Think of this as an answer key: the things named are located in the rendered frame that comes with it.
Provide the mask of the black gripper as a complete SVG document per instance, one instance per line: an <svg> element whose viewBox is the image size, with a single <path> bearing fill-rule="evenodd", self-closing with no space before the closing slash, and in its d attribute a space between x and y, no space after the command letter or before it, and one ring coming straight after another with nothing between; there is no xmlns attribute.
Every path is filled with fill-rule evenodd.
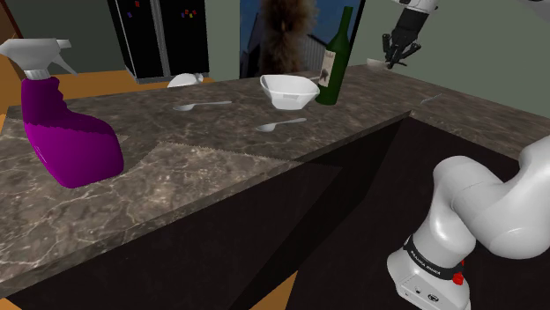
<svg viewBox="0 0 550 310"><path fill-rule="evenodd" d="M391 34L383 34L383 52L389 69L396 64L405 66L403 60L421 49L421 45L414 41L417 40L428 16L428 13L404 8Z"/></svg>

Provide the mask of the green wine bottle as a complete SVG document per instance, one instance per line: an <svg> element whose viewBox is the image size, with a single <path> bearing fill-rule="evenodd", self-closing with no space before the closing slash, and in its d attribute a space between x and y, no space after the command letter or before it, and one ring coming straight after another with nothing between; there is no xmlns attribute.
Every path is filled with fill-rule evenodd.
<svg viewBox="0 0 550 310"><path fill-rule="evenodd" d="M329 42L324 52L323 64L317 81L320 92L316 97L316 102L322 105L332 106L335 105L338 100L338 95L351 54L348 28L352 14L353 7L345 6L338 32Z"/></svg>

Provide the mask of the white angular bowl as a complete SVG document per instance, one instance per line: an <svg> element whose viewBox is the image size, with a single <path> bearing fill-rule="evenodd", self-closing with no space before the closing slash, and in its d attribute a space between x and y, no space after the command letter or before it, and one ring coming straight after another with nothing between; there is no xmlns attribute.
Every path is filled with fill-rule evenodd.
<svg viewBox="0 0 550 310"><path fill-rule="evenodd" d="M260 84L272 105L279 110L303 109L320 90L307 77L293 75L262 75Z"/></svg>

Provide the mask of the silver spoon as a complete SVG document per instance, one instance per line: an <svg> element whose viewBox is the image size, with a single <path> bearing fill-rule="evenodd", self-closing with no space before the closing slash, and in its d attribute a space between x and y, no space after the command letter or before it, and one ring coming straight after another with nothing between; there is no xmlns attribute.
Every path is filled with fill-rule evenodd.
<svg viewBox="0 0 550 310"><path fill-rule="evenodd" d="M187 104L187 105L179 105L179 106L173 106L173 109L175 111L182 111L187 112L192 110L194 107L197 106L205 106L205 105L226 105L231 104L231 100L225 100L225 101L213 101L213 102L201 102L201 103L193 103L193 104Z"/></svg>
<svg viewBox="0 0 550 310"><path fill-rule="evenodd" d="M306 120L307 120L306 118L297 118L297 119L292 119L292 120L287 120L282 122L271 122L271 123L266 123L266 124L257 126L256 130L261 132L272 132L280 124L299 123L299 122L305 122Z"/></svg>

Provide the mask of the dark robot stand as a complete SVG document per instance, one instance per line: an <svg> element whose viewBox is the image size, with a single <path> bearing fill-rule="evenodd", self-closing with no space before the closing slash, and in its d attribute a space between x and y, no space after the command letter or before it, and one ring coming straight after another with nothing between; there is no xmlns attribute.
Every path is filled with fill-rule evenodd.
<svg viewBox="0 0 550 310"><path fill-rule="evenodd" d="M517 159L405 119L366 197L300 266L286 310L420 310L398 295L387 259L426 218L435 166L456 155L501 181L519 170ZM477 244L465 259L465 285L472 310L550 310L550 249L510 260Z"/></svg>

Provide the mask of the white rounded object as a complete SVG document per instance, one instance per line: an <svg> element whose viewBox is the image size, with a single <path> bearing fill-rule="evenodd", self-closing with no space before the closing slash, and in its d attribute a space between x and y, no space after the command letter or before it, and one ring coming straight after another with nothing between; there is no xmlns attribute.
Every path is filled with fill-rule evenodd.
<svg viewBox="0 0 550 310"><path fill-rule="evenodd" d="M201 84L204 81L204 76L201 73L182 73L171 79L168 88L180 87L186 85Z"/></svg>

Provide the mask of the black refrigerator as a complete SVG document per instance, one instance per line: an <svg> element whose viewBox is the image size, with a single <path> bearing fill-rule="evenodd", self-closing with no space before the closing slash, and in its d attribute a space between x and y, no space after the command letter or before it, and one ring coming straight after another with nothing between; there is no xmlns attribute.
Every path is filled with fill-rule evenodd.
<svg viewBox="0 0 550 310"><path fill-rule="evenodd" d="M107 0L126 70L139 84L210 72L205 0Z"/></svg>

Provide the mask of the purple spray bottle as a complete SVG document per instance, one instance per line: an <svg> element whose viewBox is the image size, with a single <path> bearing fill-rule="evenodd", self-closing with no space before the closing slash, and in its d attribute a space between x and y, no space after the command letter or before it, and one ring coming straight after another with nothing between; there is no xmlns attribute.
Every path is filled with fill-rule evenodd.
<svg viewBox="0 0 550 310"><path fill-rule="evenodd" d="M66 188L79 188L117 176L123 153L113 128L101 119L71 111L48 72L51 63L76 71L60 56L68 40L8 39L0 55L26 74L21 82L21 114L30 145L48 172Z"/></svg>

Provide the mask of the blue wall picture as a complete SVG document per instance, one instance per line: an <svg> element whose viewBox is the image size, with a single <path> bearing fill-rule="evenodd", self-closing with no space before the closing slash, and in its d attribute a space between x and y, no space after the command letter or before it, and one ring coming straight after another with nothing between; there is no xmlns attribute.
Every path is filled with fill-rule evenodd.
<svg viewBox="0 0 550 310"><path fill-rule="evenodd" d="M301 70L322 68L326 45L337 33L345 6L353 8L347 36L353 45L366 0L311 0L316 6L313 28L301 39ZM239 78L259 76L259 57L264 34L260 14L261 0L241 0L241 49Z"/></svg>

